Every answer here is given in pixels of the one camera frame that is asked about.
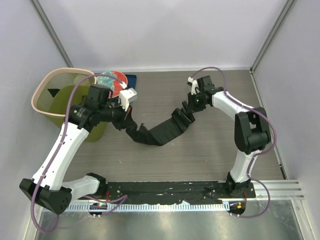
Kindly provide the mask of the black trash bag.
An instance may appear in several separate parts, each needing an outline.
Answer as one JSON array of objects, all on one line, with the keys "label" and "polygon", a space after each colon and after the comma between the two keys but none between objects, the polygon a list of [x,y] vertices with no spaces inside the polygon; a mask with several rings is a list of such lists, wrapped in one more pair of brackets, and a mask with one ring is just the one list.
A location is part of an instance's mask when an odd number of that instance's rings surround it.
[{"label": "black trash bag", "polygon": [[120,119],[112,122],[117,130],[125,130],[126,134],[136,143],[163,146],[182,135],[195,121],[195,117],[186,101],[182,108],[176,108],[169,119],[147,129],[133,120],[131,113],[123,113]]}]

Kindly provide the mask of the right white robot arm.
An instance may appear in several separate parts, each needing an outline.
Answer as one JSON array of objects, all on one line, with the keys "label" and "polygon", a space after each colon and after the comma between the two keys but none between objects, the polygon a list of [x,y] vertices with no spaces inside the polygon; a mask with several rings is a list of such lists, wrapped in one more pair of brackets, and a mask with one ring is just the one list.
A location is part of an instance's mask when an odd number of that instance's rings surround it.
[{"label": "right white robot arm", "polygon": [[188,94],[188,111],[202,111],[207,105],[221,110],[234,121],[234,143],[238,149],[234,165],[227,175],[226,193],[233,198],[242,196],[251,183],[250,175],[258,155],[271,141],[266,111],[253,108],[233,97],[223,87],[215,87],[210,76],[193,79]]}]

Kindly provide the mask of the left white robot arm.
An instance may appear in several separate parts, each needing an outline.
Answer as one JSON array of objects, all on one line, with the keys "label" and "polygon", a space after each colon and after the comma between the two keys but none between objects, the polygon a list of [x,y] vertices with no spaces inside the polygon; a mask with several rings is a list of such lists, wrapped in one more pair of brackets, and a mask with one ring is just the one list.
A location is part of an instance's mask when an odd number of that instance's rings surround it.
[{"label": "left white robot arm", "polygon": [[66,171],[81,144],[99,123],[120,123],[129,113],[131,103],[138,97],[133,88],[121,90],[118,105],[110,102],[112,90],[103,85],[91,85],[83,104],[69,108],[59,137],[39,170],[31,179],[24,178],[19,188],[31,200],[57,215],[70,202],[85,196],[100,200],[107,192],[106,179],[95,173],[64,182]]}]

